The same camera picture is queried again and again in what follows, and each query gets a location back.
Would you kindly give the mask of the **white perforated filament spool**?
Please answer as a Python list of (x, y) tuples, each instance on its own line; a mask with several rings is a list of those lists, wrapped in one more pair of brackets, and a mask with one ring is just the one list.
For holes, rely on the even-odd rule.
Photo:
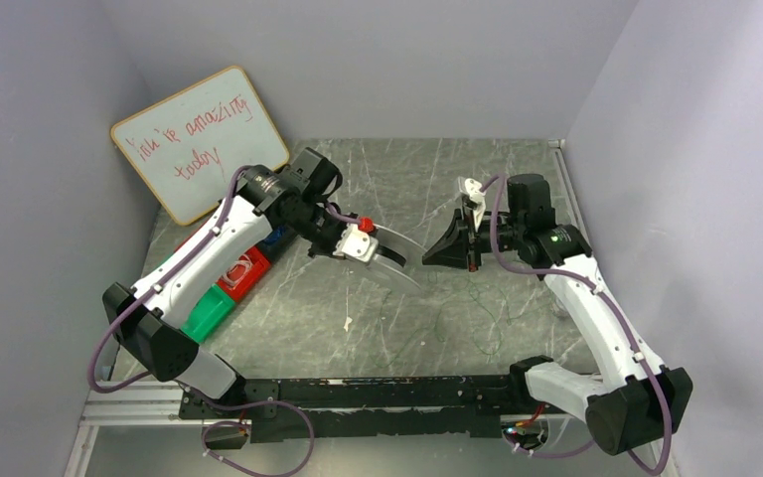
[(374, 238), (376, 251), (366, 264), (358, 264), (354, 272), (389, 290), (419, 295), (420, 284), (413, 277), (422, 266), (426, 249), (415, 240), (391, 229), (377, 226)]

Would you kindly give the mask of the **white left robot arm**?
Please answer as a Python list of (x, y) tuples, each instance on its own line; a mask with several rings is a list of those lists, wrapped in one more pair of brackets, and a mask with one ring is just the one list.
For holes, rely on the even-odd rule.
[(187, 386), (219, 408), (245, 404), (245, 377), (182, 327), (219, 278), (276, 229), (308, 240), (312, 254), (331, 255), (346, 225), (324, 206), (342, 183), (339, 168), (312, 148), (276, 171), (240, 167), (213, 215), (180, 248), (135, 284), (103, 293), (110, 336), (156, 381)]

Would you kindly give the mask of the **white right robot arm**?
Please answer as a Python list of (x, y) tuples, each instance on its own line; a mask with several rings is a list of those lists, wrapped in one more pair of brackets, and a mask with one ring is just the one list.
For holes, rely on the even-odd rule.
[(629, 322), (582, 232), (558, 222), (544, 176), (460, 178), (456, 189), (461, 205), (423, 264), (474, 272), (491, 253), (504, 270), (536, 276), (567, 311), (598, 368), (592, 378), (548, 357), (526, 359), (511, 367), (517, 394), (582, 420), (610, 455), (660, 441), (666, 459), (692, 380), (666, 365)]

